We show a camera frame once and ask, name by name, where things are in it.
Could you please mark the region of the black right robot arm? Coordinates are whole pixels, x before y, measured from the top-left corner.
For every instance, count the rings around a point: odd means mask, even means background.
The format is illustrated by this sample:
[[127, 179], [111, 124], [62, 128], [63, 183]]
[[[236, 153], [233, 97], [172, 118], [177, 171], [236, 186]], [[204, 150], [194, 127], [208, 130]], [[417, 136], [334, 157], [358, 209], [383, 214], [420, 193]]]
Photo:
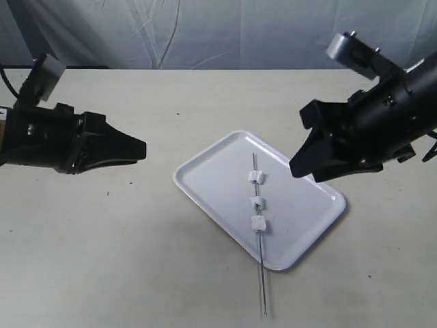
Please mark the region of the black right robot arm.
[[289, 161], [292, 176], [324, 182], [376, 173], [386, 162], [415, 156], [412, 142], [436, 130], [436, 55], [409, 72], [380, 79], [347, 102], [312, 100], [300, 110], [310, 131]]

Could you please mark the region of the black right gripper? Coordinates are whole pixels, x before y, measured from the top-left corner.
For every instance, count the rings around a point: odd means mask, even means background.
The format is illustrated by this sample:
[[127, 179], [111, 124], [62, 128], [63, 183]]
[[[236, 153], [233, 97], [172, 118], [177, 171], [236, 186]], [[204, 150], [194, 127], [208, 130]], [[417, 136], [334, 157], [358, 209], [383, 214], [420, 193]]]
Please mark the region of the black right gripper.
[[378, 173], [385, 162], [415, 155], [411, 143], [436, 128], [436, 92], [405, 90], [357, 102], [312, 100], [300, 110], [310, 134], [289, 161], [292, 176], [325, 182]]

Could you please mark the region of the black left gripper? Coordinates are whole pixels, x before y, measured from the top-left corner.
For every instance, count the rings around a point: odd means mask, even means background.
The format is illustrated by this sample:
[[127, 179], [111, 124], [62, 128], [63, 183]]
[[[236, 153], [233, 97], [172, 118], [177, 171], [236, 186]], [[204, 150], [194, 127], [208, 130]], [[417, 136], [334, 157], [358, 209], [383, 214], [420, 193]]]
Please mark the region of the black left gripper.
[[106, 116], [58, 103], [54, 109], [1, 107], [1, 164], [52, 168], [61, 174], [133, 165], [146, 143], [120, 132]]

